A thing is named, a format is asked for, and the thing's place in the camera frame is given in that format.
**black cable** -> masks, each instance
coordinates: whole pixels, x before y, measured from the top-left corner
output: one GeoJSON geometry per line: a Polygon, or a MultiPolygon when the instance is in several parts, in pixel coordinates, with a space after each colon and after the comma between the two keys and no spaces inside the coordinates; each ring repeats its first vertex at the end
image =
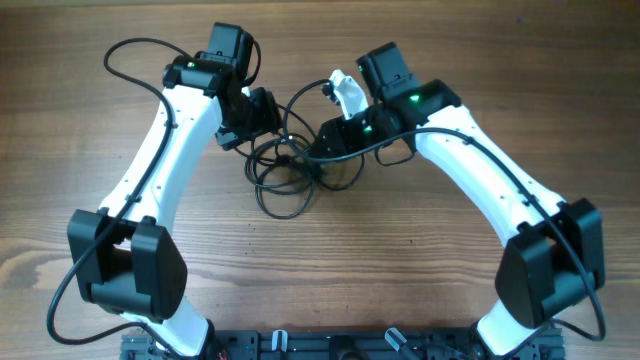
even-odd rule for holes
{"type": "Polygon", "coordinates": [[[260,71],[260,63],[262,62],[262,52],[260,52],[260,44],[257,41],[253,41],[253,45],[256,47],[256,53],[258,54],[258,64],[256,64],[256,70],[253,72],[253,75],[244,79],[242,86],[250,86],[256,81],[256,77],[258,76],[258,72],[260,71]]]}
{"type": "Polygon", "coordinates": [[[377,148],[375,150],[375,152],[374,152],[374,155],[376,157],[376,161],[378,162],[378,164],[380,164],[382,166],[385,166],[385,167],[404,164],[404,163],[406,163],[408,161],[411,161],[416,156],[416,153],[411,151],[411,155],[409,155],[408,157],[406,157],[406,158],[404,158],[402,160],[395,161],[395,162],[392,162],[392,163],[383,163],[380,160],[380,149],[382,149],[382,147],[377,148]]]}
{"type": "MultiPolygon", "coordinates": [[[[280,104],[277,104],[278,108],[285,110],[286,108],[280,104]]],[[[311,199],[317,189],[317,183],[322,187],[331,191],[342,191],[350,188],[355,184],[364,170],[365,158],[361,156],[360,168],[351,181],[341,186],[332,186],[327,184],[324,180],[324,172],[322,169],[313,163],[307,161],[300,161],[298,155],[281,154],[279,147],[287,142],[295,142],[302,148],[302,152],[305,153],[311,149],[313,141],[316,139],[316,133],[311,126],[298,114],[293,111],[289,111],[293,117],[295,117],[311,134],[312,141],[309,141],[306,137],[297,134],[289,133],[285,138],[282,134],[277,134],[278,138],[269,140],[259,146],[255,146],[255,139],[251,139],[250,152],[245,153],[238,148],[235,148],[236,152],[245,158],[244,173],[247,180],[255,187],[255,196],[258,207],[270,217],[275,219],[285,220],[292,219],[300,215],[311,203],[311,199]],[[275,153],[274,158],[265,156],[265,153],[272,150],[275,153]],[[258,165],[265,167],[264,170],[258,171],[258,165]],[[294,173],[298,174],[298,177],[294,180],[290,180],[278,184],[264,184],[266,177],[271,174],[278,167],[289,168],[294,173]],[[286,186],[298,186],[293,190],[279,190],[286,186]],[[267,209],[264,203],[263,193],[268,192],[274,195],[290,196],[306,193],[305,202],[294,212],[287,215],[274,214],[267,209]]]]}
{"type": "MultiPolygon", "coordinates": [[[[82,338],[82,339],[65,338],[65,337],[61,336],[60,334],[58,334],[58,332],[56,331],[56,328],[55,328],[55,313],[56,313],[56,310],[57,310],[58,305],[60,303],[60,300],[62,298],[62,295],[64,294],[65,290],[67,289],[67,287],[71,283],[71,280],[73,279],[73,277],[78,272],[78,269],[87,261],[89,256],[91,256],[91,254],[96,250],[96,248],[98,246],[100,246],[106,239],[109,238],[109,236],[113,233],[113,231],[115,230],[115,227],[118,225],[120,220],[122,220],[124,215],[127,213],[127,211],[129,211],[129,209],[131,208],[133,203],[140,196],[140,193],[142,193],[142,190],[143,190],[145,184],[149,180],[149,177],[153,174],[153,171],[155,170],[155,167],[158,164],[158,161],[160,160],[165,148],[167,147],[167,144],[169,143],[169,139],[171,137],[171,132],[173,130],[173,124],[174,124],[173,109],[171,108],[171,104],[169,103],[167,98],[162,94],[162,92],[160,92],[159,90],[157,90],[156,88],[154,88],[153,86],[149,85],[148,83],[146,83],[144,81],[135,79],[135,78],[133,78],[131,76],[125,75],[125,74],[113,69],[109,65],[109,57],[111,56],[111,54],[115,50],[117,50],[118,48],[120,48],[120,47],[122,47],[124,45],[131,44],[131,43],[136,43],[136,42],[149,42],[149,43],[155,43],[155,44],[163,45],[163,46],[169,47],[169,48],[179,52],[180,54],[182,54],[182,55],[184,55],[186,57],[191,57],[185,51],[183,51],[182,49],[180,49],[180,48],[178,48],[178,47],[176,47],[176,46],[174,46],[172,44],[169,44],[169,43],[167,43],[165,41],[162,41],[162,40],[156,40],[156,39],[150,39],[150,38],[134,38],[134,39],[128,39],[128,40],[121,41],[121,42],[113,45],[106,52],[106,54],[104,55],[104,67],[107,69],[107,71],[109,71],[111,74],[113,74],[113,75],[115,75],[115,76],[117,76],[117,77],[119,77],[121,79],[124,79],[126,81],[132,82],[132,83],[134,83],[136,85],[139,85],[139,86],[149,90],[156,97],[158,97],[158,99],[160,99],[160,101],[162,102],[162,104],[163,104],[163,106],[165,108],[165,111],[167,113],[167,122],[165,124],[165,132],[164,132],[164,135],[162,137],[162,141],[160,142],[160,145],[158,146],[158,150],[156,151],[155,155],[151,159],[151,162],[149,163],[149,166],[147,167],[147,169],[143,173],[142,177],[140,178],[140,181],[138,182],[138,184],[135,186],[135,188],[133,189],[133,191],[131,192],[131,194],[127,198],[124,206],[116,214],[116,216],[113,218],[113,220],[111,220],[109,225],[107,225],[107,227],[102,232],[100,232],[100,234],[98,234],[98,236],[96,237],[95,241],[78,258],[78,260],[73,264],[71,269],[69,269],[69,272],[67,272],[67,275],[65,275],[65,277],[62,279],[62,282],[58,286],[58,289],[56,290],[56,293],[53,296],[53,299],[51,300],[51,304],[49,305],[49,311],[47,312],[47,331],[49,332],[49,335],[51,336],[51,338],[53,338],[55,341],[57,341],[57,342],[59,342],[61,344],[65,344],[65,345],[83,345],[83,344],[88,344],[88,343],[103,339],[103,338],[105,338],[105,337],[107,337],[109,335],[112,335],[112,334],[114,334],[116,332],[119,332],[119,331],[127,329],[127,328],[131,328],[131,327],[140,327],[143,330],[145,330],[146,332],[150,333],[152,336],[153,336],[153,334],[155,334],[153,332],[153,330],[150,329],[149,327],[147,327],[147,325],[145,323],[143,323],[143,322],[129,322],[129,323],[126,323],[126,324],[118,325],[118,326],[113,327],[113,328],[111,328],[109,330],[103,331],[103,332],[101,332],[99,334],[96,334],[96,335],[93,335],[93,336],[89,336],[89,337],[86,337],[86,338],[82,338]]],[[[179,355],[175,351],[173,351],[171,349],[171,347],[167,343],[165,343],[159,336],[157,336],[157,334],[155,334],[155,335],[156,336],[154,336],[154,338],[156,339],[156,341],[158,341],[160,344],[162,344],[169,352],[173,352],[174,353],[173,354],[174,357],[179,357],[179,355]]]]}
{"type": "Polygon", "coordinates": [[[600,340],[603,340],[605,338],[605,336],[606,336],[606,325],[605,325],[604,313],[602,311],[602,307],[600,305],[600,302],[598,300],[598,296],[596,295],[596,292],[595,292],[594,288],[591,286],[591,284],[589,284],[589,280],[588,280],[588,277],[587,277],[587,272],[584,269],[584,266],[582,265],[582,262],[580,261],[580,258],[576,254],[575,250],[573,250],[573,248],[571,247],[571,245],[569,244],[569,242],[567,241],[565,236],[562,234],[562,231],[560,231],[560,229],[558,229],[557,225],[551,220],[551,217],[549,216],[549,214],[538,203],[536,197],[533,196],[527,190],[527,188],[522,184],[522,182],[511,172],[511,170],[495,154],[493,154],[489,149],[484,147],[482,144],[476,142],[473,139],[473,137],[467,136],[467,135],[462,134],[462,133],[460,133],[458,131],[451,130],[451,129],[446,129],[446,128],[420,128],[420,129],[415,129],[415,130],[404,132],[402,134],[398,134],[398,135],[392,136],[389,139],[386,139],[386,140],[381,141],[381,142],[379,142],[377,144],[371,145],[371,146],[369,146],[369,147],[367,147],[365,149],[353,152],[351,154],[338,156],[338,157],[334,157],[334,158],[315,158],[315,157],[310,157],[310,156],[306,155],[300,148],[298,148],[298,146],[296,145],[295,142],[289,141],[288,140],[289,130],[288,130],[288,127],[287,127],[287,120],[288,120],[288,117],[289,117],[289,113],[291,112],[291,108],[293,107],[293,104],[305,92],[309,91],[310,89],[312,89],[312,88],[314,88],[316,86],[323,85],[323,84],[325,84],[327,82],[329,82],[329,80],[321,79],[321,80],[314,81],[311,84],[303,87],[302,89],[300,89],[300,91],[298,91],[291,98],[291,100],[289,101],[289,104],[287,105],[287,107],[285,109],[285,113],[284,113],[284,116],[282,118],[282,130],[283,130],[284,138],[285,138],[285,141],[288,142],[288,144],[291,147],[291,149],[300,158],[302,158],[305,161],[308,161],[310,163],[317,163],[317,164],[322,164],[322,163],[326,164],[326,163],[332,163],[332,162],[347,161],[347,160],[355,158],[356,156],[364,155],[365,153],[367,153],[367,152],[369,152],[371,150],[376,150],[376,149],[378,149],[378,148],[380,148],[382,146],[385,146],[386,144],[388,144],[390,142],[393,142],[395,140],[404,138],[404,137],[409,136],[409,135],[417,135],[417,134],[422,134],[422,133],[439,133],[439,134],[453,135],[453,136],[456,136],[456,137],[462,139],[465,145],[475,146],[478,150],[480,150],[480,152],[482,152],[491,161],[493,161],[493,163],[496,164],[496,166],[498,166],[498,168],[500,168],[500,170],[511,180],[511,182],[513,182],[513,184],[516,186],[516,188],[518,188],[518,190],[522,193],[522,195],[524,195],[524,197],[528,201],[528,203],[531,204],[536,209],[536,211],[538,211],[538,213],[540,213],[540,215],[544,219],[545,224],[551,229],[551,232],[553,233],[553,236],[555,236],[556,240],[560,242],[562,247],[569,254],[571,262],[576,267],[576,270],[578,271],[578,273],[580,275],[580,278],[581,278],[581,280],[583,282],[583,285],[585,287],[587,296],[589,297],[589,300],[591,301],[591,305],[593,307],[593,311],[594,311],[595,316],[596,316],[596,321],[598,323],[598,335],[593,335],[593,334],[587,333],[586,331],[584,331],[582,329],[579,329],[575,325],[572,325],[572,324],[570,324],[570,323],[568,323],[566,321],[563,321],[563,320],[551,319],[550,323],[555,324],[555,325],[564,326],[564,327],[568,328],[569,330],[575,331],[578,335],[583,336],[586,339],[589,339],[589,340],[592,340],[592,341],[600,341],[600,340]]]}

